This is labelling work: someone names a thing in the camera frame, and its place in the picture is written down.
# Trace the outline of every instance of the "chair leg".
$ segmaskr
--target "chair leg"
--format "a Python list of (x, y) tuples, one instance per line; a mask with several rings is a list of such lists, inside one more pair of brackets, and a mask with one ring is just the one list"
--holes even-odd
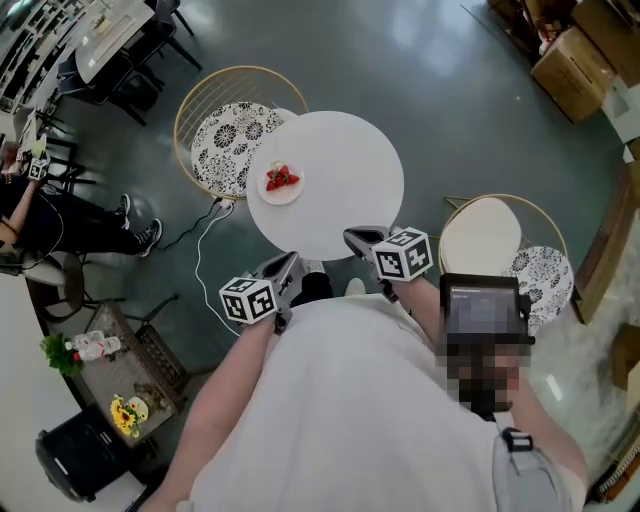
[(193, 64), (199, 71), (202, 71), (202, 66), (200, 63), (194, 59), (191, 54), (184, 49), (184, 47), (176, 41), (174, 37), (170, 37), (167, 39), (167, 43), (169, 43), (175, 51), (177, 51), (180, 55), (182, 55), (185, 59), (187, 59), (191, 64)]
[(127, 114), (129, 114), (129, 116), (133, 117), (142, 126), (147, 126), (145, 120), (142, 119), (142, 117), (140, 117), (140, 115), (135, 110), (133, 110), (131, 108), (131, 105), (129, 105), (129, 103), (127, 103), (125, 100), (119, 98), (117, 95), (113, 95), (109, 96), (109, 101), (124, 110)]
[(180, 11), (178, 11), (178, 9), (176, 9), (173, 14), (175, 14), (176, 18), (178, 18), (180, 20), (180, 23), (182, 23), (184, 25), (184, 28), (187, 29), (187, 32), (189, 32), (189, 34), (191, 34), (192, 37), (195, 37), (195, 34), (193, 33), (193, 30), (191, 30), (191, 27), (187, 24), (187, 20), (185, 20), (182, 17), (182, 14), (180, 14)]

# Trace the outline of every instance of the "yellow flower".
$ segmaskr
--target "yellow flower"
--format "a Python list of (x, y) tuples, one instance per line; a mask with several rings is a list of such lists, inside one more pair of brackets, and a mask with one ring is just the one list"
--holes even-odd
[(111, 402), (111, 416), (115, 420), (116, 417), (120, 416), (120, 411), (122, 410), (122, 402), (117, 398)]
[(123, 434), (131, 435), (131, 427), (136, 423), (136, 417), (125, 409), (121, 396), (114, 395), (114, 399), (111, 402), (111, 416)]

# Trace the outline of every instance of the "box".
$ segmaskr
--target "box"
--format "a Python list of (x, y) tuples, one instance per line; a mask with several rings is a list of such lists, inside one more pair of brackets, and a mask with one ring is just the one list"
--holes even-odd
[(640, 33), (606, 0), (582, 0), (571, 15), (628, 87), (640, 83)]
[(630, 409), (640, 401), (640, 327), (622, 324), (611, 346), (611, 373), (616, 387), (627, 391)]
[(604, 99), (602, 111), (622, 142), (640, 137), (640, 85), (629, 88), (617, 76)]
[(600, 108), (615, 73), (582, 31), (572, 27), (558, 36), (531, 76), (576, 123)]

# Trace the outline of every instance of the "white cable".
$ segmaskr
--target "white cable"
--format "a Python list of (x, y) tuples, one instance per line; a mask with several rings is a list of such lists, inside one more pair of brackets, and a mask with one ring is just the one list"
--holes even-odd
[(233, 203), (231, 203), (231, 207), (229, 208), (229, 211), (227, 213), (225, 213), (222, 217), (218, 217), (217, 219), (213, 219), (209, 223), (209, 225), (207, 226), (207, 229), (204, 230), (204, 233), (202, 233), (202, 236), (198, 239), (198, 263), (196, 264), (195, 275), (196, 275), (196, 279), (202, 285), (202, 289), (204, 290), (204, 303), (218, 317), (218, 320), (220, 320), (222, 322), (222, 325), (224, 325), (227, 329), (229, 329), (229, 331), (231, 331), (236, 336), (240, 336), (236, 331), (234, 331), (231, 327), (229, 327), (227, 325), (227, 322), (225, 322), (223, 320), (223, 318), (218, 314), (218, 312), (211, 307), (211, 304), (209, 304), (209, 298), (207, 297), (207, 287), (205, 286), (205, 284), (202, 282), (202, 279), (200, 279), (200, 276), (198, 275), (198, 268), (200, 267), (200, 260), (202, 259), (202, 255), (200, 253), (200, 242), (202, 242), (202, 239), (205, 236), (207, 236), (207, 233), (209, 232), (209, 229), (211, 228), (211, 226), (213, 226), (218, 221), (226, 219), (232, 213), (233, 213)]

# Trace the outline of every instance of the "white round table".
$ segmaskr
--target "white round table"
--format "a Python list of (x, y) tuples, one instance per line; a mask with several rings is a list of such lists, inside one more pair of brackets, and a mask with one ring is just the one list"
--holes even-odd
[[(258, 178), (280, 160), (305, 175), (300, 196), (272, 206), (258, 194)], [(249, 210), (260, 231), (283, 251), (310, 260), (353, 253), (342, 232), (390, 227), (402, 204), (398, 154), (375, 126), (343, 112), (311, 112), (278, 127), (255, 152), (247, 176)]]

